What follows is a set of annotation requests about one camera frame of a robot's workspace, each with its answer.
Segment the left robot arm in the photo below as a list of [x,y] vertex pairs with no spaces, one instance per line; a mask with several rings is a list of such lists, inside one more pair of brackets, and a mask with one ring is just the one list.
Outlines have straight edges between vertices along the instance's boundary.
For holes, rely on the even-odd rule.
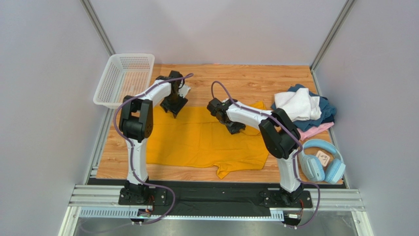
[[192,73],[183,76],[172,70],[168,76],[158,76],[144,92],[135,96],[127,95],[117,108],[116,114],[120,118],[114,120],[114,126],[127,142],[129,158],[128,176],[121,190],[123,199],[148,200],[151,184],[148,182],[146,152],[148,138],[153,131],[153,109],[160,104],[164,112],[177,117],[188,102],[181,89],[189,91],[185,80],[192,76]]

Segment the yellow t-shirt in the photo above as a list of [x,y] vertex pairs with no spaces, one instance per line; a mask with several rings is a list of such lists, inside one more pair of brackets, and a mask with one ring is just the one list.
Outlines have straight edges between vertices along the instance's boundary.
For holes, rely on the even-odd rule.
[[160,107],[153,110],[148,164],[216,167],[223,179],[231,172],[261,170],[268,155],[259,130],[248,125],[230,134],[206,107],[185,107],[176,118]]

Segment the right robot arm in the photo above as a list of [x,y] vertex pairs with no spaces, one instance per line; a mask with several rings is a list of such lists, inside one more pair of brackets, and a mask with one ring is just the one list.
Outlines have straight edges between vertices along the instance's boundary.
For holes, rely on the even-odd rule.
[[258,129],[268,152],[277,159],[280,187],[284,194],[294,200],[302,193],[303,187],[293,159],[300,146],[300,135],[284,110],[261,110],[234,99],[220,101],[217,98],[208,103],[207,109],[231,134],[239,133],[247,126]]

